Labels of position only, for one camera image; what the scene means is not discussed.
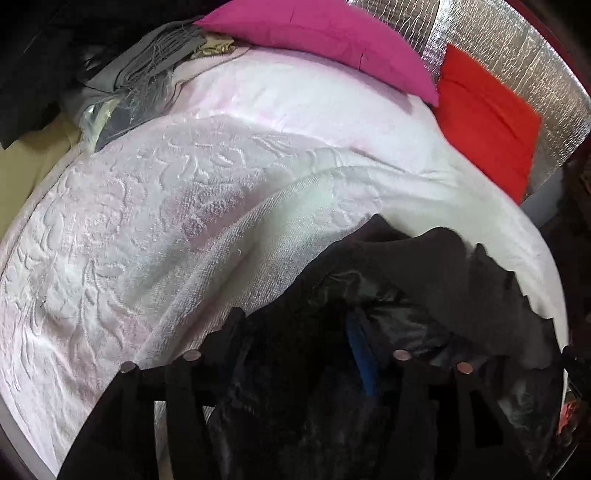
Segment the tan fabric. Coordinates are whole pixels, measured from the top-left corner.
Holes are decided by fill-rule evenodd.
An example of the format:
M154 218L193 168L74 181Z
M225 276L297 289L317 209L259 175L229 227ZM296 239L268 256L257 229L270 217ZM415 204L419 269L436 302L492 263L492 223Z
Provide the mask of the tan fabric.
M234 39L221 33L205 33L205 44L201 45L193 55L192 59L201 57L210 57L211 55L221 55L222 53L231 53L236 48Z
M80 131L63 113L0 151L0 239L53 166L78 143Z

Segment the mattress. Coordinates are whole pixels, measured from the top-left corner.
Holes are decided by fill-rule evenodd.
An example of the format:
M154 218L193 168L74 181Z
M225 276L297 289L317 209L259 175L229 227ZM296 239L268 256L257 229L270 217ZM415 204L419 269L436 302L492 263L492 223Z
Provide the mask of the mattress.
M9 228L0 395L11 420L57 474L123 361L147 368L197 347L231 306L277 298L375 213L412 236L446 226L484 244L566 344L539 232L419 98L310 54L253 48L186 84L167 116L94 155L71 151Z

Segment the grey fabric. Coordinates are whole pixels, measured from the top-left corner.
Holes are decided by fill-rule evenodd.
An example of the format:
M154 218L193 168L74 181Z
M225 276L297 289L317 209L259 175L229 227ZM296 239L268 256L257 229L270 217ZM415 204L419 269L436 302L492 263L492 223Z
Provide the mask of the grey fabric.
M194 20L170 22L144 35L84 85L62 96L61 107L78 124L84 111L120 89L133 89L172 68L205 43Z
M193 20L170 22L152 30L129 50L109 63L86 84L106 93L130 88L146 77L173 67L205 43L202 29Z

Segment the black garment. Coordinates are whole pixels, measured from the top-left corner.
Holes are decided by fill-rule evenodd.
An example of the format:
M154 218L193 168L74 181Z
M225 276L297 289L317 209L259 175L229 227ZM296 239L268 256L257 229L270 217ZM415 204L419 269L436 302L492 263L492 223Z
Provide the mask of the black garment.
M470 362L539 466L563 385L552 321L483 246L468 255L448 229L407 238L374 216L247 318L252 346L208 424L223 478L372 478L391 414L365 394L335 327L352 310L392 350L442 368Z
M75 79L91 78L159 25L206 15L224 0L24 0L0 31L0 144L43 127ZM89 51L95 54L89 58Z

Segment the folded clothes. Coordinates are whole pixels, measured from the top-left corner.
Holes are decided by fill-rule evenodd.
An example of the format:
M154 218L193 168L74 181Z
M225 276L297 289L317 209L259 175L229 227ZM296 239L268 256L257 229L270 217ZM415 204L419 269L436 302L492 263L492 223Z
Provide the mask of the folded clothes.
M141 87L205 44L201 27L191 20L170 22L144 35L83 86L63 95L62 107L78 123L84 111L119 89Z
M164 115L176 101L186 82L222 63L244 55L250 48L236 48L229 45L227 39L217 47L210 44L208 48L228 49L229 46L234 48L231 53L215 55L210 50L207 56L182 62L173 72L159 73L142 84L141 88L120 90L119 93L90 106L80 123L86 149L100 151L129 130Z

